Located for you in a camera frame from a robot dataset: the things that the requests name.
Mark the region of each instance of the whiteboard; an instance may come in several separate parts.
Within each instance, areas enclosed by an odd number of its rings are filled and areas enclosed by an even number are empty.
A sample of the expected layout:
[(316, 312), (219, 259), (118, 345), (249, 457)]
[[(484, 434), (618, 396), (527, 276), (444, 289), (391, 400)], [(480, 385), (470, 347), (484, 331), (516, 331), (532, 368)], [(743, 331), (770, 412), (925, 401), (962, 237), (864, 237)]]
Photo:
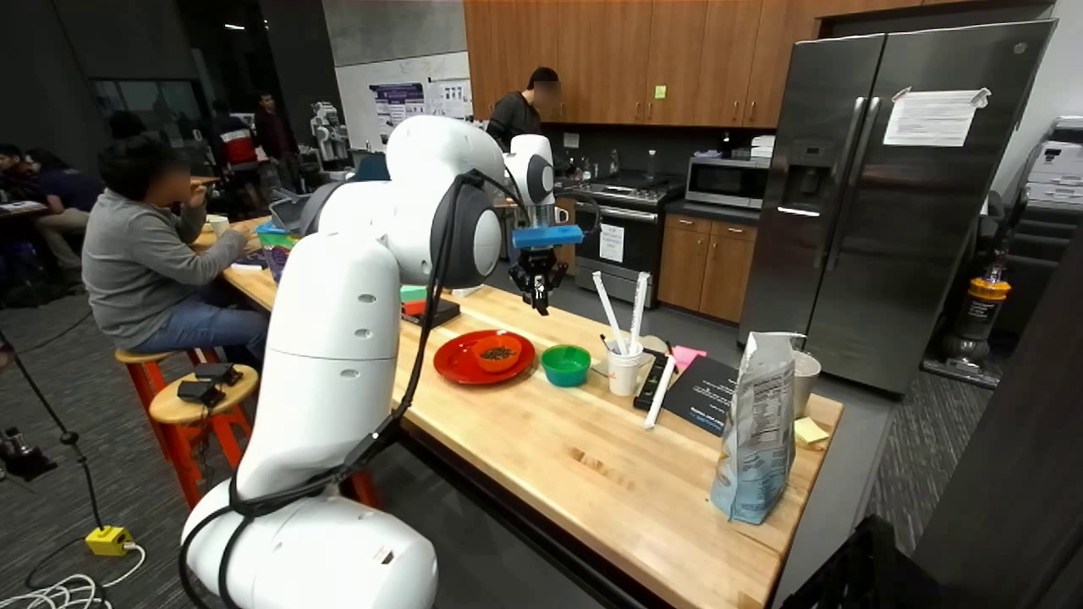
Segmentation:
[[(470, 65), (467, 55), (430, 55), (408, 59), (340, 65), (334, 67), (349, 148), (381, 152), (387, 134), (407, 115), (470, 119)], [(396, 99), (379, 92), (424, 86), (424, 99)]]

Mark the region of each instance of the red plate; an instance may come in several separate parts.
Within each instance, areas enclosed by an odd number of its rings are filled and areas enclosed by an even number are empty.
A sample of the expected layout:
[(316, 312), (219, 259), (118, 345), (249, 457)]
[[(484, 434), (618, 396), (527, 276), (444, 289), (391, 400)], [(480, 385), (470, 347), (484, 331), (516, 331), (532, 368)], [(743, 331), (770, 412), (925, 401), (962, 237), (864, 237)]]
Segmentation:
[(513, 331), (467, 331), (439, 345), (433, 364), (456, 385), (501, 385), (532, 371), (534, 345)]

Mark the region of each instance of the stainless steel refrigerator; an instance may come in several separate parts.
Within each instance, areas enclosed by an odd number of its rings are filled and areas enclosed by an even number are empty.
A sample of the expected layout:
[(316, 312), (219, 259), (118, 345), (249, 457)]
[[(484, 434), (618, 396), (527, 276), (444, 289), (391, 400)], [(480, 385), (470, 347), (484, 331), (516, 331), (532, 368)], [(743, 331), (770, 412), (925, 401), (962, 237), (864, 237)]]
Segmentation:
[(1049, 32), (794, 42), (741, 331), (806, 331), (828, 374), (908, 393)]

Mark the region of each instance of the bag of food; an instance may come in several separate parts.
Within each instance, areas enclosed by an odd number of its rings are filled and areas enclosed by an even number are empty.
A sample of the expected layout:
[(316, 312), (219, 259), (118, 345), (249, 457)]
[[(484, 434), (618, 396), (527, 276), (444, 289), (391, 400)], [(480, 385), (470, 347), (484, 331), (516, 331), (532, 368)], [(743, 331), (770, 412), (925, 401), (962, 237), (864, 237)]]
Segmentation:
[(712, 496), (732, 516), (760, 523), (786, 493), (794, 457), (792, 390), (794, 347), (792, 331), (750, 331), (739, 390), (732, 400), (732, 425), (721, 446)]

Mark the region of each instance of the green bowl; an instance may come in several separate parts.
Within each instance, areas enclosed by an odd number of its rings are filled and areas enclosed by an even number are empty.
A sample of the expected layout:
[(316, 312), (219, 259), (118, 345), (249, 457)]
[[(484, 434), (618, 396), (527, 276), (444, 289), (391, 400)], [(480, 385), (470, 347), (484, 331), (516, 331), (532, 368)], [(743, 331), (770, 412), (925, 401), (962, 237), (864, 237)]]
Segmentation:
[(540, 353), (540, 368), (550, 385), (581, 385), (588, 374), (588, 353), (578, 345), (550, 345)]

